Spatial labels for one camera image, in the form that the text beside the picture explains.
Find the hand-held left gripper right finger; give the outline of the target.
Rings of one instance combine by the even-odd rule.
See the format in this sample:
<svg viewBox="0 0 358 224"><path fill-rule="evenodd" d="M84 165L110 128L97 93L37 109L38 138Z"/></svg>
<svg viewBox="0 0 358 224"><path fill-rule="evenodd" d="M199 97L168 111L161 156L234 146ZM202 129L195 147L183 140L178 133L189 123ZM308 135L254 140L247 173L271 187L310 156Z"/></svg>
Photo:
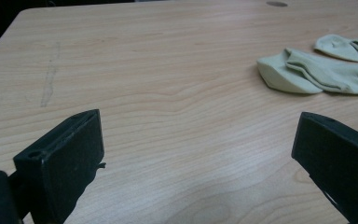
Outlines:
<svg viewBox="0 0 358 224"><path fill-rule="evenodd" d="M303 112L292 158L349 223L358 224L358 132L334 119Z"/></svg>

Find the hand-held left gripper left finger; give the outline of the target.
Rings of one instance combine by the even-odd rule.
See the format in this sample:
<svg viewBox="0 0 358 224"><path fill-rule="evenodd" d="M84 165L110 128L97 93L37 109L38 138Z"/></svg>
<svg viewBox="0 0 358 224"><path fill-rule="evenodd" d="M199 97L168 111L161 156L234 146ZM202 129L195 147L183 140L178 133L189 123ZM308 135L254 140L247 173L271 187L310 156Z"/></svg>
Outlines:
<svg viewBox="0 0 358 224"><path fill-rule="evenodd" d="M21 217L36 224L62 224L102 165L100 111L64 120L14 157L12 178Z"/></svg>

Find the pale green sock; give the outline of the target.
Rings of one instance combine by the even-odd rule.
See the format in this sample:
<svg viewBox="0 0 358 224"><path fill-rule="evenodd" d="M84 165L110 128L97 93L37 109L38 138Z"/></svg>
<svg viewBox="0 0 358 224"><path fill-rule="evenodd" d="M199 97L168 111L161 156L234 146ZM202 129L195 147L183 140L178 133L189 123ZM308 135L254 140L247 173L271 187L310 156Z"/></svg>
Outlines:
<svg viewBox="0 0 358 224"><path fill-rule="evenodd" d="M314 48L331 57L358 63L358 38L325 35L316 41Z"/></svg>
<svg viewBox="0 0 358 224"><path fill-rule="evenodd" d="M355 63L334 61L297 49L285 49L256 63L266 84L278 91L358 94L358 64Z"/></svg>

